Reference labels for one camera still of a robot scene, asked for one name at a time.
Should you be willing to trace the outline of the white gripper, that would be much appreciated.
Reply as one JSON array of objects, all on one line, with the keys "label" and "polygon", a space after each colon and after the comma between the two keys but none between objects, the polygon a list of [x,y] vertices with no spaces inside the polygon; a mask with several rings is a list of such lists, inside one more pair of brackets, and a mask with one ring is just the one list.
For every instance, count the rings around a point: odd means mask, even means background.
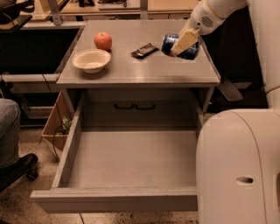
[{"label": "white gripper", "polygon": [[179,35],[178,40],[173,44],[171,53],[178,56],[184,50],[193,46],[199,40],[200,35],[208,35],[224,23],[225,19],[220,17],[210,1],[201,1],[192,11],[190,26],[192,28]]}]

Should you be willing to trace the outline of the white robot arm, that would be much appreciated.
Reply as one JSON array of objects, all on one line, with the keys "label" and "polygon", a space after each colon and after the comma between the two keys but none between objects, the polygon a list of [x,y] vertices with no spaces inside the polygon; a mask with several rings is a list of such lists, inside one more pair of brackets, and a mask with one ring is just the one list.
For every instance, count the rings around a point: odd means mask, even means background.
[{"label": "white robot arm", "polygon": [[196,150],[199,224],[279,224],[280,0],[201,0],[171,51],[179,55],[243,7],[269,106],[226,110],[203,125]]}]

